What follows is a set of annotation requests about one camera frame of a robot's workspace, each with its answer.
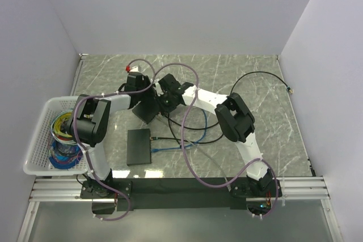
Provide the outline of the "dark grey network switch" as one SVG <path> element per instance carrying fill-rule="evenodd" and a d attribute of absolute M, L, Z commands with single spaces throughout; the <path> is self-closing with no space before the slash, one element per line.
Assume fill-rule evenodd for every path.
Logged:
<path fill-rule="evenodd" d="M 150 129 L 128 130 L 126 164 L 128 167 L 151 164 Z"/>

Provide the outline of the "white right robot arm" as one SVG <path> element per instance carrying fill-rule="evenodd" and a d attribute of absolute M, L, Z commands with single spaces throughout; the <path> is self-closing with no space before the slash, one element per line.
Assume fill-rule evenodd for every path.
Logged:
<path fill-rule="evenodd" d="M 263 156 L 255 137 L 255 118 L 240 95 L 221 95 L 192 83 L 180 84 L 171 74 L 158 80 L 155 89 L 162 113 L 170 113 L 182 104 L 216 115 L 222 134 L 236 144 L 247 165 L 251 193 L 262 196 L 269 190 L 272 171 L 261 161 Z"/>

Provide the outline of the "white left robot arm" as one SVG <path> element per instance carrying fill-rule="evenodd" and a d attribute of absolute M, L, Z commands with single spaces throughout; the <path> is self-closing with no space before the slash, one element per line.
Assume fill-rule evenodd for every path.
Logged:
<path fill-rule="evenodd" d="M 109 116 L 131 109 L 148 124 L 157 114 L 157 105 L 151 89 L 151 80 L 140 72 L 130 72 L 126 83 L 108 95 L 79 95 L 67 123 L 67 130 L 81 148 L 87 162 L 87 172 L 96 180 L 94 191 L 106 198 L 113 193 L 114 183 L 108 180 L 111 173 L 105 158 L 103 140 L 107 133 Z"/>

